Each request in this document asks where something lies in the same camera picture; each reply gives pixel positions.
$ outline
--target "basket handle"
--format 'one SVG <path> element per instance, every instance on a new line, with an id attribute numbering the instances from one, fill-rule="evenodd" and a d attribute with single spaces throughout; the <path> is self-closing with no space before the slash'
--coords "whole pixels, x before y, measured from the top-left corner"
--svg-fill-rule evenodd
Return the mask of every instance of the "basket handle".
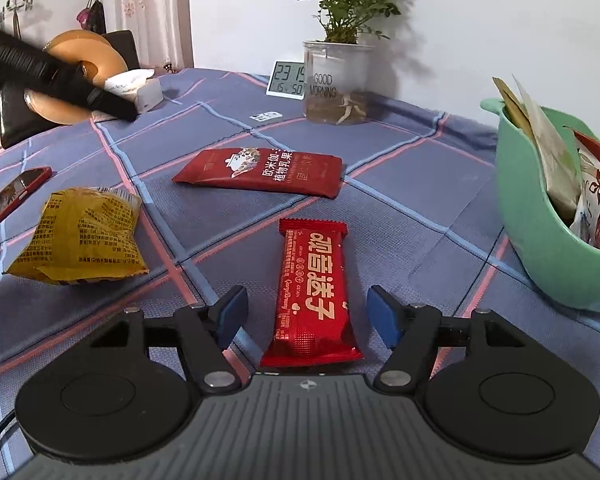
<path id="1" fill-rule="evenodd" d="M 502 99 L 496 99 L 496 98 L 484 99 L 483 101 L 480 102 L 480 108 L 482 108 L 483 110 L 487 110 L 488 112 L 491 112 L 492 114 L 500 115 L 500 112 L 502 111 L 503 103 L 504 103 L 504 101 Z"/>

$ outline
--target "pink curtain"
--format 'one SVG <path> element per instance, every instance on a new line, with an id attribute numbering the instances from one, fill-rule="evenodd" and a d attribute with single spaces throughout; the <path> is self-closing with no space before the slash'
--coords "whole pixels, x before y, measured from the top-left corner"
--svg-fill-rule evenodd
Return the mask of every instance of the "pink curtain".
<path id="1" fill-rule="evenodd" d="M 158 70 L 183 68 L 177 0 L 118 0 L 122 28 L 136 39 L 140 65 Z"/>

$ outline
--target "dark red packet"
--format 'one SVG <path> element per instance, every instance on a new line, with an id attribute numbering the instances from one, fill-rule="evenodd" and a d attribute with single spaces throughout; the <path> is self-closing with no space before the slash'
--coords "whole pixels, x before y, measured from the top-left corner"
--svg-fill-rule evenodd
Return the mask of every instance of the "dark red packet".
<path id="1" fill-rule="evenodd" d="M 219 148 L 202 150 L 173 181 L 336 198 L 342 175 L 342 159 L 333 155 L 272 148 Z"/>
<path id="2" fill-rule="evenodd" d="M 347 305 L 344 222 L 285 218 L 273 341 L 260 366 L 326 365 L 362 359 Z"/>

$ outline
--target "red snack package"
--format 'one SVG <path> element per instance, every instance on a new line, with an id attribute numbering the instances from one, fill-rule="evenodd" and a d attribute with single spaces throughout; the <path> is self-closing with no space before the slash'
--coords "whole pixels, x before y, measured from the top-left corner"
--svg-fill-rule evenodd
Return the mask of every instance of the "red snack package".
<path id="1" fill-rule="evenodd" d="M 262 367 L 325 365 L 362 359 L 356 347 L 342 257 L 343 222 L 285 218 L 285 252 L 276 331 Z"/>
<path id="2" fill-rule="evenodd" d="M 600 142 L 570 129 L 576 138 L 582 170 L 582 196 L 570 229 L 600 249 Z"/>
<path id="3" fill-rule="evenodd" d="M 333 155 L 272 148 L 219 148 L 202 150 L 173 181 L 336 198 L 342 175 L 342 159 Z"/>

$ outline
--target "green container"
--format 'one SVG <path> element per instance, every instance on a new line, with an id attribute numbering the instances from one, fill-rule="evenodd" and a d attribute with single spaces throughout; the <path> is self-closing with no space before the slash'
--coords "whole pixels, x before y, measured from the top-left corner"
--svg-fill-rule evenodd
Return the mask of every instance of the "green container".
<path id="1" fill-rule="evenodd" d="M 504 102 L 486 99 L 484 110 L 500 117 L 496 147 L 498 202 L 504 227 L 525 270 L 536 285 L 555 301 L 600 312 L 600 250 L 569 231 L 546 194 L 538 150 L 504 115 Z M 596 139 L 576 117 L 543 108 L 564 139 L 578 168 L 580 160 L 570 126 Z"/>

